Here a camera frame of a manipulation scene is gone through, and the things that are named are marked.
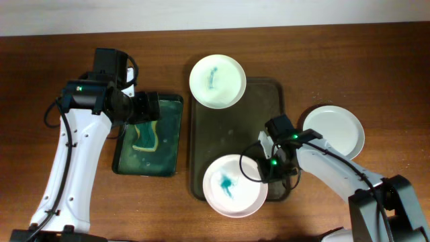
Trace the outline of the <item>white plate large teal stain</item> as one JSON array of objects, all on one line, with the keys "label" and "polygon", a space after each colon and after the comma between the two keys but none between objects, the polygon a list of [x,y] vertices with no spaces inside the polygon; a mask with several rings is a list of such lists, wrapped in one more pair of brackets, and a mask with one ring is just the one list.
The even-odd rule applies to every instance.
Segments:
[{"label": "white plate large teal stain", "polygon": [[257,212],[266,201],[268,185],[260,179],[254,160],[225,155],[207,168],[202,182],[204,197],[217,213],[244,218]]}]

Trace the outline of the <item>white plate small teal spot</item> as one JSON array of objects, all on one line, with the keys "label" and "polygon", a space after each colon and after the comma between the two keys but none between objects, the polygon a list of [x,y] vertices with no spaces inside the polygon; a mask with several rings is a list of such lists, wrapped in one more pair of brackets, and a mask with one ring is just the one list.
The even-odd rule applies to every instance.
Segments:
[{"label": "white plate small teal spot", "polygon": [[349,110],[339,106],[321,106],[304,119],[303,129],[322,134],[330,145],[349,159],[362,151],[366,137],[363,126]]}]

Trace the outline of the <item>green and yellow sponge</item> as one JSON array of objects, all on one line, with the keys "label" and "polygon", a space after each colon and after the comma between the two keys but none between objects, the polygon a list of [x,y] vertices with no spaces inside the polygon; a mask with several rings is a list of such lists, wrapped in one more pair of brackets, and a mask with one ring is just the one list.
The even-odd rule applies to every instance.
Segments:
[{"label": "green and yellow sponge", "polygon": [[136,151],[155,152],[159,145],[157,121],[145,122],[134,126],[137,138],[132,145]]}]

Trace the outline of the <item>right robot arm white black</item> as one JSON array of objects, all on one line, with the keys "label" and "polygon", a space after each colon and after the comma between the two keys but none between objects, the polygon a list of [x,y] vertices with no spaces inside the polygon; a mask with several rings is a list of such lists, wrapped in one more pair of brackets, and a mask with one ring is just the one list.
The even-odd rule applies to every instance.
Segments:
[{"label": "right robot arm white black", "polygon": [[429,225],[405,177],[387,178],[363,168],[317,131],[295,129],[286,115],[267,121],[257,144],[268,161],[260,166],[264,183],[304,171],[348,204],[351,228],[329,231],[320,241],[429,241]]}]

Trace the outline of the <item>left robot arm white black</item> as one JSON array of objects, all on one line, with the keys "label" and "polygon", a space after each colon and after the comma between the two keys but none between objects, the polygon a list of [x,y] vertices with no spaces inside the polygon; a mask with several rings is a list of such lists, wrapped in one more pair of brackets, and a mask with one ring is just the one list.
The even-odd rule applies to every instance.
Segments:
[{"label": "left robot arm white black", "polygon": [[90,200],[101,150],[113,126],[159,118],[159,95],[127,95],[131,84],[72,80],[54,104],[60,136],[48,184],[30,226],[11,241],[103,241],[89,234]]}]

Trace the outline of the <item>white plate teal streak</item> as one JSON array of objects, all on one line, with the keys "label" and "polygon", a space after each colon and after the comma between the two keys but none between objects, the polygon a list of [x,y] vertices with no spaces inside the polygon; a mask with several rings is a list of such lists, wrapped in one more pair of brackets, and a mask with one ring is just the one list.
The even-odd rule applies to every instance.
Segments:
[{"label": "white plate teal streak", "polygon": [[200,59],[189,74],[189,88],[203,106],[225,109],[235,105],[244,95],[247,77],[242,66],[232,57],[212,54]]}]

